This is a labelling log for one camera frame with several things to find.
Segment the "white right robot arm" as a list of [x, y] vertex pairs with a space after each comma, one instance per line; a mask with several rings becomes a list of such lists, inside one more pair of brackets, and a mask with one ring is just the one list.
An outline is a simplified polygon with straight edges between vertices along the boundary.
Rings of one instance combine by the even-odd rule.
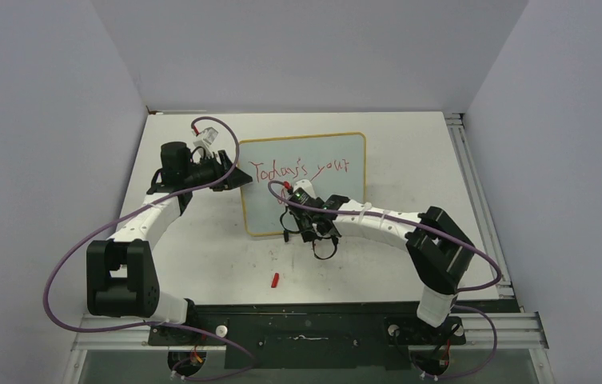
[[423, 342], [435, 342], [446, 330], [445, 320], [459, 293], [459, 284], [473, 252], [473, 243], [439, 207], [423, 213], [382, 210], [341, 195], [326, 201], [302, 188], [289, 196], [289, 213], [304, 242], [341, 237], [380, 242], [409, 254], [424, 285], [413, 324]]

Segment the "red marker cap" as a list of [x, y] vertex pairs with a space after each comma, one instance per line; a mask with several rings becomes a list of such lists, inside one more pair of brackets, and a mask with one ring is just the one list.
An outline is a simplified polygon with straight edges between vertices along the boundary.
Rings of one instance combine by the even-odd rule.
[[273, 278], [272, 278], [272, 281], [271, 281], [271, 287], [272, 287], [272, 288], [276, 288], [276, 287], [277, 287], [277, 284], [278, 284], [278, 282], [279, 282], [279, 279], [280, 279], [280, 275], [279, 275], [279, 273], [275, 273], [275, 274], [273, 275]]

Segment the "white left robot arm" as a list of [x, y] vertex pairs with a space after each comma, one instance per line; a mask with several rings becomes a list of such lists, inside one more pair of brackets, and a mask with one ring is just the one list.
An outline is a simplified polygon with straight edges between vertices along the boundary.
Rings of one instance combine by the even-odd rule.
[[186, 143], [168, 142], [161, 146], [160, 159], [161, 168], [142, 203], [144, 210], [86, 249], [87, 308], [97, 316], [169, 323], [170, 336], [187, 345], [199, 336], [200, 322], [188, 315], [189, 300], [161, 291], [153, 248], [184, 214], [196, 187], [235, 190], [253, 179], [224, 150], [194, 161]]

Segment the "yellow framed whiteboard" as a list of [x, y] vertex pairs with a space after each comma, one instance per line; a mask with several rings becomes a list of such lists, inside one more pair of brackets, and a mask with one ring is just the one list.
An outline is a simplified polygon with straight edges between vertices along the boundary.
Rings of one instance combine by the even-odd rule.
[[366, 137], [362, 133], [319, 134], [240, 142], [238, 168], [253, 181], [241, 188], [245, 229], [252, 236], [282, 233], [283, 202], [268, 190], [276, 180], [295, 186], [308, 180], [315, 195], [362, 201], [366, 191]]

